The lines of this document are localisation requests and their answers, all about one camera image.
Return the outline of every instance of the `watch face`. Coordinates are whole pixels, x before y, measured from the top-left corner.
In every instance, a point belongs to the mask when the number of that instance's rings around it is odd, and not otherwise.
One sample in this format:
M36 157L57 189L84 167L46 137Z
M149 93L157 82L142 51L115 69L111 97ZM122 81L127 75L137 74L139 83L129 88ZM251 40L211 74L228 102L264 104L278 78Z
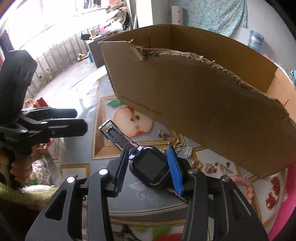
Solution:
M141 181L158 183L169 171L166 155L152 149L144 149L133 161L134 171Z

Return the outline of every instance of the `paper roll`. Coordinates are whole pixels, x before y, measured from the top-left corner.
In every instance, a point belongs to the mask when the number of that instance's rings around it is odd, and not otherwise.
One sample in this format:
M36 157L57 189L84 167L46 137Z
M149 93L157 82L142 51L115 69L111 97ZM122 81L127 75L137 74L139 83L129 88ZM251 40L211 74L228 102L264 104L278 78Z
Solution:
M183 8L180 6L171 6L172 24L183 25Z

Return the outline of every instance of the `pink object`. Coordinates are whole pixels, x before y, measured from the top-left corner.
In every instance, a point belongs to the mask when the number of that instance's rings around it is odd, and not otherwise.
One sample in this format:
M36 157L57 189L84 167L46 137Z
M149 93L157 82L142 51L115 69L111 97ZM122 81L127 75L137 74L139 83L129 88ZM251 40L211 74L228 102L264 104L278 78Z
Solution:
M233 177L231 177L232 181L237 183L239 181L239 175L234 175Z
M251 193L248 193L247 196L246 196L247 199L251 199L252 197L253 197L253 193L252 192Z
M245 195L246 199L251 199L253 197L252 183L247 178L241 177L239 175L234 175L233 177L231 177L231 179L234 183L241 183L246 187L246 190L247 190L247 194Z
M246 186L246 188L249 188L252 186L252 184L248 181L247 183L244 184Z
M100 32L101 34L105 32L105 28L104 27L100 27Z
M250 192L252 192L253 191L253 187L248 187L247 188L247 193L250 193Z
M284 227L296 207L296 163L288 167L283 202L279 209L274 225L268 233L269 240L273 240Z
M119 2L120 2L120 0L109 0L110 5L113 5L113 4L119 3Z

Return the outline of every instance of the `cardboard pile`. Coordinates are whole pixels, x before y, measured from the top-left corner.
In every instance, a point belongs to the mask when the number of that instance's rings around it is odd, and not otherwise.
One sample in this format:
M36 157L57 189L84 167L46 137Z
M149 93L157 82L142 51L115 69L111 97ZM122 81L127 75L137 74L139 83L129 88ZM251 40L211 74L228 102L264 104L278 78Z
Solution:
M128 7L126 1L120 3L115 3L112 6L109 6L107 9L107 14L104 17L104 23L100 27L108 27L113 22L118 21L121 25L124 24L126 20L126 15L128 14Z
M261 54L171 24L107 40L101 52L124 104L259 177L296 161L296 90Z

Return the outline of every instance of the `screw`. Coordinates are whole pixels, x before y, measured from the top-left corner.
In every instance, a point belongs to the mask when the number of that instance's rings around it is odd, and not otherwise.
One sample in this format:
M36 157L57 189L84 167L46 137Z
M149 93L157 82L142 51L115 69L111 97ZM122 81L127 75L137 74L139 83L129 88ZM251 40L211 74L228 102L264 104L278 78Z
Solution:
M190 169L189 169L189 172L190 172L191 174L197 174L197 173L198 173L198 170L197 170L196 168L190 168Z
M100 175L106 175L108 173L108 170L107 169L101 169L99 170L99 174Z
M224 181L224 182L229 182L230 181L230 177L229 176L226 176L226 175L224 175L224 176L222 176L222 180Z
M75 177L68 177L67 178L67 182L68 183L72 183L72 182L74 182L75 181Z

